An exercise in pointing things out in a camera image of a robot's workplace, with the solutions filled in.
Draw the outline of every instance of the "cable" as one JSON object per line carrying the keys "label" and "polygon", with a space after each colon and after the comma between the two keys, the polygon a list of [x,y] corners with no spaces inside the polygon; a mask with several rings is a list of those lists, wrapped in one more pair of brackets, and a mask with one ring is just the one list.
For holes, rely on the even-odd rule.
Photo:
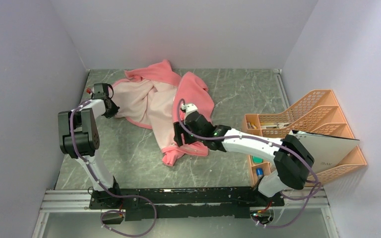
{"label": "cable", "polygon": [[88,192],[88,194],[90,194],[90,195],[92,196],[92,194],[90,193],[90,188],[93,188],[93,186],[89,187],[89,188],[87,189],[87,192]]}
{"label": "cable", "polygon": [[272,205],[272,201],[268,203],[268,205],[265,207],[265,209],[259,210],[258,213],[264,213],[266,212]]}
{"label": "cable", "polygon": [[257,203],[256,201],[246,201],[246,200],[240,200],[240,199],[237,199],[237,198],[232,198],[231,200],[236,200],[238,202],[245,202],[245,203]]}
{"label": "cable", "polygon": [[274,221],[274,216],[274,211],[268,211],[267,213],[261,213],[259,215],[257,213],[253,215],[251,214],[251,218],[255,222],[256,226],[258,226],[259,224],[264,226],[270,224]]}
{"label": "cable", "polygon": [[152,208],[154,209],[154,221],[153,223],[151,224],[150,228],[145,231],[144,233],[141,233],[139,235],[129,235],[129,234],[125,234],[125,233],[122,233],[122,232],[119,232],[115,229],[112,229],[111,227],[105,225],[103,223],[103,217],[109,213],[117,213],[117,214],[122,214],[123,216],[125,216],[125,213],[122,212],[122,211],[118,211],[118,210],[109,210],[105,213],[103,213],[101,216],[100,216],[100,222],[101,222],[101,227],[103,228],[106,228],[110,231],[113,231],[117,234],[120,234],[122,236],[125,236],[125,237],[141,237],[141,236],[144,236],[146,235],[147,233],[149,233],[154,225],[155,225],[155,221],[157,220],[157,210],[155,208],[155,205],[154,203],[152,203],[148,198],[146,197],[143,197],[143,196],[140,196],[140,195],[116,195],[116,194],[113,194],[111,193],[96,177],[96,175],[94,174],[93,170],[91,169],[89,163],[87,164],[88,160],[86,158],[84,158],[78,151],[78,147],[76,145],[76,141],[75,141],[75,133],[74,133],[74,127],[73,127],[73,118],[74,118],[74,114],[76,111],[82,109],[83,107],[87,106],[88,104],[90,104],[91,101],[88,100],[88,101],[85,101],[84,103],[80,104],[77,108],[73,109],[72,112],[71,112],[71,115],[70,115],[70,119],[69,119],[69,131],[70,131],[70,135],[71,135],[71,138],[72,138],[72,145],[73,145],[73,149],[75,151],[75,154],[78,156],[78,158],[82,159],[85,163],[86,163],[86,166],[87,166],[87,169],[89,170],[91,176],[93,177],[94,181],[96,181],[96,183],[98,183],[104,190],[106,193],[108,193],[110,196],[112,197],[117,197],[117,198],[140,198],[140,199],[144,199],[145,201],[147,201],[151,206]]}
{"label": "cable", "polygon": [[278,221],[280,220],[282,214],[284,213],[284,210],[285,210],[285,207],[283,207],[283,208],[281,209],[281,212],[280,212],[280,215],[278,216],[278,219],[274,219],[274,220],[273,220],[274,224],[277,224],[277,223],[278,223]]}
{"label": "cable", "polygon": [[108,84],[108,86],[109,86],[109,88],[112,90],[112,96],[109,97],[109,99],[112,99],[113,96],[115,95],[115,91],[114,91],[113,86],[112,86],[111,84]]}
{"label": "cable", "polygon": [[287,227],[287,226],[293,224],[300,217],[301,213],[306,208],[309,199],[312,196],[314,196],[320,190],[320,186],[321,186],[321,183],[319,181],[318,176],[316,175],[315,172],[313,172],[312,168],[308,165],[308,163],[306,163],[306,161],[299,154],[294,152],[293,150],[291,150],[291,149],[289,149],[289,148],[287,148],[287,147],[285,147],[283,145],[279,145],[279,144],[276,144],[276,143],[264,140],[264,139],[256,137],[256,136],[250,136],[250,135],[229,135],[229,136],[219,136],[219,137],[204,137],[204,136],[196,135],[196,134],[192,133],[188,128],[186,128],[185,124],[183,124],[183,122],[180,120],[180,105],[182,103],[183,104],[186,103],[183,98],[179,100],[178,105],[177,105],[177,111],[176,111],[179,124],[183,128],[183,130],[185,130],[188,134],[192,135],[195,138],[198,138],[198,139],[201,139],[201,140],[224,140],[224,139],[231,139],[231,138],[239,138],[239,139],[240,138],[246,138],[246,139],[257,140],[257,141],[263,142],[265,144],[271,143],[272,146],[275,146],[275,147],[278,147],[280,149],[283,149],[283,150],[289,152],[290,154],[292,154],[293,156],[295,156],[298,160],[300,160],[300,162],[309,170],[309,172],[315,178],[315,181],[314,181],[315,184],[314,184],[314,186],[312,187],[309,195],[307,195],[306,197],[302,197],[302,198],[290,198],[290,197],[288,197],[288,196],[286,196],[286,195],[284,195],[282,193],[281,193],[281,195],[283,197],[287,198],[287,199],[290,199],[290,200],[303,200],[303,199],[306,199],[306,202],[304,203],[303,207],[300,209],[300,212],[297,214],[297,216],[292,221],[290,221],[289,223],[287,223],[285,225],[281,225],[281,226],[265,226],[265,227],[268,227],[268,228],[284,228],[284,227]]}
{"label": "cable", "polygon": [[257,182],[256,182],[255,186],[254,186],[253,189],[252,189],[253,191],[257,190],[257,187],[259,186],[261,179],[262,179],[262,178],[258,178],[258,179],[257,179]]}

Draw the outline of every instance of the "gray marble floor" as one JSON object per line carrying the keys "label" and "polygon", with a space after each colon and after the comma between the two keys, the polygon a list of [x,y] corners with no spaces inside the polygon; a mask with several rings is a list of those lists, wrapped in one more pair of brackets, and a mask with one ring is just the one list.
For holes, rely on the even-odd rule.
{"label": "gray marble floor", "polygon": [[[240,129],[247,113],[279,113],[284,110],[278,85],[269,69],[177,69],[191,71],[208,85],[215,108],[214,124]],[[92,70],[86,87],[97,82],[114,83],[123,70]],[[83,99],[89,96],[84,92]],[[250,185],[244,154],[210,151],[206,157],[185,155],[173,167],[163,157],[149,129],[125,119],[97,119],[100,153],[121,188],[204,187]],[[56,189],[86,189],[92,186],[83,168],[65,156]]]}

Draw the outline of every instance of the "light pink fabric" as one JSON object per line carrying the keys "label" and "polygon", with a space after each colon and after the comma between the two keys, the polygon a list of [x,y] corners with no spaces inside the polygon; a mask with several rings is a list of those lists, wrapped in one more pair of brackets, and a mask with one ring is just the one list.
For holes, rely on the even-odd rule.
{"label": "light pink fabric", "polygon": [[172,71],[167,60],[126,71],[125,75],[130,80],[121,79],[113,84],[112,100],[120,107],[116,117],[126,117],[135,125],[153,129],[164,153],[164,164],[172,166],[184,154],[208,154],[208,148],[200,142],[179,148],[173,140],[173,122],[178,121],[176,107],[180,98],[195,103],[199,112],[210,120],[214,103],[202,79],[190,72],[181,78]]}

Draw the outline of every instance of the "white wall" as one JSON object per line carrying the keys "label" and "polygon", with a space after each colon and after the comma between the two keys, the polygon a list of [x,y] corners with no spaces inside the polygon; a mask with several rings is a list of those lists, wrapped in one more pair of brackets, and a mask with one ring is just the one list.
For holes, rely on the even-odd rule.
{"label": "white wall", "polygon": [[0,0],[0,238],[31,237],[86,70],[49,0]]}
{"label": "white wall", "polygon": [[381,237],[381,1],[320,0],[283,72],[292,102],[335,91],[369,165],[325,190],[342,238]]}
{"label": "white wall", "polygon": [[52,0],[87,68],[282,68],[318,0]]}

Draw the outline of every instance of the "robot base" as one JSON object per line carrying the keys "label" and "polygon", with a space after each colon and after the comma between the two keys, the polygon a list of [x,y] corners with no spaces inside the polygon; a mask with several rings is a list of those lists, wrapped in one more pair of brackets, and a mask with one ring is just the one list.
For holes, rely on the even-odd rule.
{"label": "robot base", "polygon": [[[113,187],[109,188],[109,191],[116,195],[121,195],[121,189],[119,184],[114,179]],[[122,205],[122,199],[112,197],[106,191],[95,191],[91,194],[90,209],[119,209]]]}
{"label": "robot base", "polygon": [[[265,197],[250,186],[122,189],[122,195],[141,195],[157,207],[157,218],[220,217],[248,218],[251,207],[284,206],[281,194]],[[90,209],[111,209],[92,200]],[[154,218],[150,204],[125,199],[125,221]]]}

